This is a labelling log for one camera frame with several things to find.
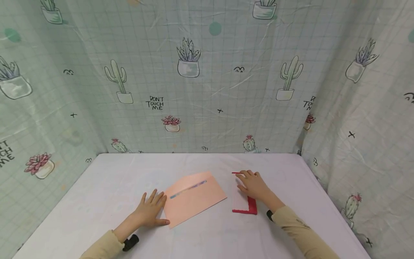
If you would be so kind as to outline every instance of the hand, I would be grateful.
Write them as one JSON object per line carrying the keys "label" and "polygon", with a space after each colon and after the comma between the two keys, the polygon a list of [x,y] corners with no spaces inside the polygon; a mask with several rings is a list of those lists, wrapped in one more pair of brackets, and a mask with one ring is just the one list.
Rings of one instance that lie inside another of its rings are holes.
{"label": "hand", "polygon": [[164,207],[167,200],[167,196],[164,195],[164,192],[156,195],[156,191],[157,189],[152,192],[147,201],[145,201],[147,193],[144,193],[137,209],[132,212],[131,215],[129,215],[129,218],[135,222],[136,226],[145,226],[151,228],[154,226],[168,225],[170,223],[167,219],[155,218],[161,208]]}
{"label": "hand", "polygon": [[251,170],[242,170],[240,174],[236,174],[236,177],[244,184],[244,186],[239,184],[237,187],[247,196],[262,201],[272,213],[285,206],[265,184],[259,172],[253,173]]}
{"label": "hand", "polygon": [[253,199],[263,201],[266,196],[272,193],[259,172],[253,173],[251,170],[242,170],[240,174],[236,174],[236,177],[244,184],[244,186],[239,184],[237,187]]}
{"label": "hand", "polygon": [[155,189],[147,201],[145,201],[147,193],[144,193],[135,211],[113,231],[120,243],[123,243],[133,232],[142,226],[154,227],[170,224],[170,221],[167,219],[156,218],[167,200],[164,192],[158,195],[156,195],[156,192],[157,190]]}

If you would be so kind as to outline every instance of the pink envelope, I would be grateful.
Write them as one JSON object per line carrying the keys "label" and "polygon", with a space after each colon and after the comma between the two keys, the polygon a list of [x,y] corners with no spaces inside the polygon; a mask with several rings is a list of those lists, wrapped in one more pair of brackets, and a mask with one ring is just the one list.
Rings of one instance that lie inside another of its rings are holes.
{"label": "pink envelope", "polygon": [[227,198],[210,172],[184,176],[165,191],[164,212],[170,228]]}

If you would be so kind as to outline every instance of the fabric backdrop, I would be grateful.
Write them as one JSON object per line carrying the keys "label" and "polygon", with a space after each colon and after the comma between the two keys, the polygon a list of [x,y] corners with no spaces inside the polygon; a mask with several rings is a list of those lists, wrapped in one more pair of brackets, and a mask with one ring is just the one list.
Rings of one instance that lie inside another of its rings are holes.
{"label": "fabric backdrop", "polygon": [[414,0],[0,3],[5,258],[104,152],[303,154],[373,258],[414,253]]}

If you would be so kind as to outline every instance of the white tablecloth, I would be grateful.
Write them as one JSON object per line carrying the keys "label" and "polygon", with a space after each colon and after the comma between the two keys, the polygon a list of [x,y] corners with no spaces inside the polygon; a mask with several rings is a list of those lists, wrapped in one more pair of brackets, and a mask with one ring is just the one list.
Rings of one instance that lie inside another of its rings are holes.
{"label": "white tablecloth", "polygon": [[259,171],[268,186],[343,259],[369,256],[302,157],[293,154],[101,154],[14,259],[76,259],[138,205],[143,192],[165,190],[188,174],[210,171],[227,199],[173,229],[138,230],[121,258],[304,258],[266,216],[233,213],[231,172]]}

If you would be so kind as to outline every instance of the red and white card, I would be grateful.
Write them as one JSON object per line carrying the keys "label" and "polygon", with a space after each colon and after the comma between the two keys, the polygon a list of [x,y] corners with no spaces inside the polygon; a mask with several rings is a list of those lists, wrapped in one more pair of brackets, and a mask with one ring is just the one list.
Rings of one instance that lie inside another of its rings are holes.
{"label": "red and white card", "polygon": [[[243,183],[236,177],[238,184]],[[257,215],[258,209],[256,206],[256,200],[247,196],[237,188],[237,185],[233,185],[233,212],[243,214]]]}

